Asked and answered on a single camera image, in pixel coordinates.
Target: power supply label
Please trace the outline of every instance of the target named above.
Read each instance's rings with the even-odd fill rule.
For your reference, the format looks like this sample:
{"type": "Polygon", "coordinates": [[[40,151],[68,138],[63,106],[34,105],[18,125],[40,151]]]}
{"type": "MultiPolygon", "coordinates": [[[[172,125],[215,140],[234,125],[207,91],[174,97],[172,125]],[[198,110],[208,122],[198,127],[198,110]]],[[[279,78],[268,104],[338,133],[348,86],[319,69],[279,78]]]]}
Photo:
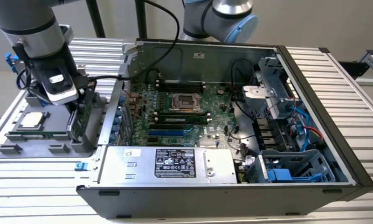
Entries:
{"type": "Polygon", "coordinates": [[[194,149],[156,149],[155,176],[159,178],[196,177],[194,149]]]}

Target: robotic arm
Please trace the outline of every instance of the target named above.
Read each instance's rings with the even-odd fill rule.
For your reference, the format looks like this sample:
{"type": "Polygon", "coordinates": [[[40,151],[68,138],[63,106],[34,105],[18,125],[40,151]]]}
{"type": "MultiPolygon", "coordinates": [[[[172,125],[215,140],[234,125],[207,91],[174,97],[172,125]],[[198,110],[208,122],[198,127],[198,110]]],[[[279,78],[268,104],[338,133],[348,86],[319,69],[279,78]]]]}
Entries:
{"type": "MultiPolygon", "coordinates": [[[[79,90],[92,85],[78,72],[51,8],[75,1],[0,0],[0,29],[26,62],[26,88],[54,105],[80,101],[79,90]]],[[[203,40],[212,36],[222,42],[246,42],[258,26],[252,7],[252,0],[186,0],[182,39],[203,40]]]]}
{"type": "Polygon", "coordinates": [[[254,0],[186,0],[183,40],[244,43],[258,27],[254,0]]]}
{"type": "Polygon", "coordinates": [[[63,105],[79,98],[76,64],[51,7],[78,0],[0,0],[0,29],[27,73],[27,88],[46,101],[63,105]]]}

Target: aluminum extrusion table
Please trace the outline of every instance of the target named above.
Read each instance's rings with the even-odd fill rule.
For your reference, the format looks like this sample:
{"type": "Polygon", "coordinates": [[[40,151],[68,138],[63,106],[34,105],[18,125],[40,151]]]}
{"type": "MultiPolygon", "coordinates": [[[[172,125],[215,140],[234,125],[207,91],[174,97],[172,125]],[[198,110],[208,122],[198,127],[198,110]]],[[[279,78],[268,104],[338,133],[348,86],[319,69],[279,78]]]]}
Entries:
{"type": "MultiPolygon", "coordinates": [[[[91,76],[118,75],[123,40],[75,38],[70,46],[78,64],[91,76]]],[[[334,57],[318,49],[288,48],[319,98],[373,179],[373,108],[334,57]],[[354,98],[350,104],[343,97],[354,98]]],[[[98,91],[111,98],[114,80],[100,80],[98,91]]],[[[0,120],[0,143],[26,106],[24,92],[0,120]]],[[[78,159],[0,160],[0,223],[306,223],[373,224],[373,192],[351,202],[334,202],[307,216],[191,219],[102,218],[78,195],[75,187],[91,172],[75,172],[78,159]]]]}

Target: motherboard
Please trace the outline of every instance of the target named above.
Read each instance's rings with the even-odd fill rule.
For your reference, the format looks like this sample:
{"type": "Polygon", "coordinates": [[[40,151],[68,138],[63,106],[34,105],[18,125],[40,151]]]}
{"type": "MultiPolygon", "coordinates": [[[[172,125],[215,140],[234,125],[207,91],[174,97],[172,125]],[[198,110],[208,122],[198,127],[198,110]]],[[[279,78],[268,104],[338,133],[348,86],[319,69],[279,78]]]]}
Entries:
{"type": "Polygon", "coordinates": [[[228,133],[236,120],[226,90],[220,84],[135,84],[130,100],[135,127],[131,145],[239,148],[228,133]]]}

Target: circuit board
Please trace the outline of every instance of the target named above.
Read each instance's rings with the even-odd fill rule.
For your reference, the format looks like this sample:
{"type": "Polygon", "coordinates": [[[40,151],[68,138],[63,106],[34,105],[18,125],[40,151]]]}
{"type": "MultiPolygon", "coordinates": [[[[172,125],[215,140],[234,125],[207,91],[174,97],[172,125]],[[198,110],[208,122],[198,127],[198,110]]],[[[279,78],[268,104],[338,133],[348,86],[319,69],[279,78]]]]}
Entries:
{"type": "Polygon", "coordinates": [[[236,125],[234,112],[230,112],[231,96],[219,84],[207,84],[204,93],[196,93],[200,109],[210,112],[211,119],[207,124],[184,124],[184,136],[152,136],[150,135],[151,125],[156,124],[154,119],[155,111],[168,112],[172,109],[172,98],[175,93],[159,92],[151,84],[134,84],[132,95],[140,95],[139,103],[134,111],[134,135],[132,146],[180,146],[199,147],[200,140],[214,142],[220,149],[238,149],[238,140],[226,134],[226,126],[230,130],[236,125]]]}

